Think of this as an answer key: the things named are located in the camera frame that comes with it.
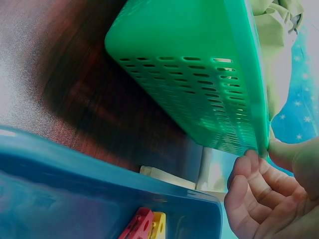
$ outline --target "star pattern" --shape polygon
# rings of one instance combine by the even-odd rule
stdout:
[[[307,73],[303,73],[303,79],[304,79],[304,80],[309,79],[309,75],[308,75]]]
[[[319,80],[315,77],[317,54],[309,51],[309,48],[307,51],[305,43],[309,40],[303,32],[299,33],[292,47],[292,77],[288,100],[272,121],[275,135],[286,143],[300,143],[319,136]]]
[[[304,117],[305,122],[311,122],[311,118],[309,116]]]
[[[295,101],[295,106],[301,106],[301,102],[300,101]]]

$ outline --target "blue fabric with stars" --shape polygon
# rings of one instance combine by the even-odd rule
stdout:
[[[315,50],[318,36],[318,30],[305,22],[292,48],[293,71],[288,101],[272,122],[276,138],[285,143],[300,143],[319,135],[319,77],[315,68],[319,63],[318,50]]]

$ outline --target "yellow toy block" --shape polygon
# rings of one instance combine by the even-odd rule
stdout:
[[[166,214],[154,212],[152,229],[148,239],[165,239],[166,236]]]

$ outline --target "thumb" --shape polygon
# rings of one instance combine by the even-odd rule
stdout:
[[[272,140],[269,156],[279,167],[294,173],[311,200],[319,197],[319,137],[298,144]]]
[[[279,167],[293,172],[293,160],[300,152],[302,143],[287,144],[276,139],[269,142],[269,156],[271,160]]]

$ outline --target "human hand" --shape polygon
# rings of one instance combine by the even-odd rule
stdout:
[[[228,179],[225,208],[240,239],[319,237],[319,137],[300,144],[271,141],[274,163],[249,150],[237,158]]]

